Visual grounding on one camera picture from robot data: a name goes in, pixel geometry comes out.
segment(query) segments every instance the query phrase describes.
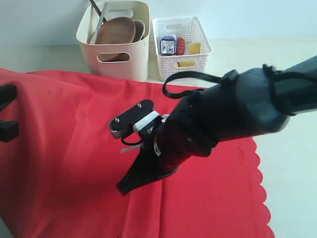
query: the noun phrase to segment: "red tablecloth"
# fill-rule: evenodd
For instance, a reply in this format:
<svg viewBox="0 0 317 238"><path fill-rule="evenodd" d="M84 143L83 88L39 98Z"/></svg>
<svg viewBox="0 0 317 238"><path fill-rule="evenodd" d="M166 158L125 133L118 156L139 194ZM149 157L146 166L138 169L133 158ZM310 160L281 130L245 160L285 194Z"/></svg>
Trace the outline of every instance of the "red tablecloth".
<svg viewBox="0 0 317 238"><path fill-rule="evenodd" d="M18 119L20 136L0 143L0 216L14 237L274 237L252 138L220 143L209 158L192 157L125 197L116 190L138 151L121 154L107 123L143 99L171 112L177 100L161 85L1 69L6 83L17 86L18 99L0 119Z"/></svg>

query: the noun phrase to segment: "brown plate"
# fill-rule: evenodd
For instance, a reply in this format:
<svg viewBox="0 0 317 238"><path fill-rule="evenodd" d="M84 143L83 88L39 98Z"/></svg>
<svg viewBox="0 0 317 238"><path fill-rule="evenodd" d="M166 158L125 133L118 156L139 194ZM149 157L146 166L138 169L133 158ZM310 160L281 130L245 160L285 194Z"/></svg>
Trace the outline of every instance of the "brown plate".
<svg viewBox="0 0 317 238"><path fill-rule="evenodd" d="M96 45L129 44L135 37L135 24L131 18L117 17L104 23L97 35ZM122 54L102 54L98 59L102 62L115 61Z"/></svg>

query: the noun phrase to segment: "white plastic basket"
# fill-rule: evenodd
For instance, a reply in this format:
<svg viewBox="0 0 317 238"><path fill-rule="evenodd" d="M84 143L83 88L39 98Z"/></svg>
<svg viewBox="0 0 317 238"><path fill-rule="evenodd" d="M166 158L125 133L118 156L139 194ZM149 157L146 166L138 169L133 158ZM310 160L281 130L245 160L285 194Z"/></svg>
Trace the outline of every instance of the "white plastic basket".
<svg viewBox="0 0 317 238"><path fill-rule="evenodd" d="M98 2L99 9L103 8L105 1ZM145 81L148 78L149 61L149 35L150 35L150 10L149 6L141 1L109 1L106 19L110 20L119 16L131 17L132 20L142 20L145 24L144 39L131 44L117 45L90 45L87 44L88 31L96 28L99 16L89 6L79 24L76 38L84 58L92 73L119 79L132 79ZM126 53L130 56L128 61L102 62L99 54Z"/></svg>
<svg viewBox="0 0 317 238"><path fill-rule="evenodd" d="M162 81L177 72L188 70L204 72L206 70L211 47L197 17L156 18L153 19L153 29L159 76ZM161 38L173 34L176 37L183 37L186 45L188 42L201 43L201 53L199 55L161 56L159 54ZM194 62L195 65L178 67L178 62L187 61Z"/></svg>

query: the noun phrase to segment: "yellow sponge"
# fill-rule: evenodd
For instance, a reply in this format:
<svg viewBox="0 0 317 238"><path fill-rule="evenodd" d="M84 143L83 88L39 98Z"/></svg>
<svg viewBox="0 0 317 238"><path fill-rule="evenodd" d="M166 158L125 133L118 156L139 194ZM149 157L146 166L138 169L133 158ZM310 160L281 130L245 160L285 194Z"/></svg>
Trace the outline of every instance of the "yellow sponge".
<svg viewBox="0 0 317 238"><path fill-rule="evenodd" d="M188 54L197 55L200 54L200 43L189 43ZM194 66L195 62L178 62L178 67Z"/></svg>

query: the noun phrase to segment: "robotic arm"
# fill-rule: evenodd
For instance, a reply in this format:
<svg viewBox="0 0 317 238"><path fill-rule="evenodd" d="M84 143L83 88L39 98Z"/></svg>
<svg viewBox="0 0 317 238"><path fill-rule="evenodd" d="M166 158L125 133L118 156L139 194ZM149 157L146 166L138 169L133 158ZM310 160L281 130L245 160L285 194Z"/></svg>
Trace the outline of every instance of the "robotic arm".
<svg viewBox="0 0 317 238"><path fill-rule="evenodd" d="M186 77L217 85L167 91L167 83ZM166 80L162 91L169 98L182 98L170 115L159 115L152 101L143 100L108 124L114 138L141 146L117 185L123 195L172 175L192 155L209 156L221 141L279 132L291 116L317 110L317 56L285 71L263 65L241 74L233 70L222 78L180 72ZM125 142L134 132L141 140Z"/></svg>

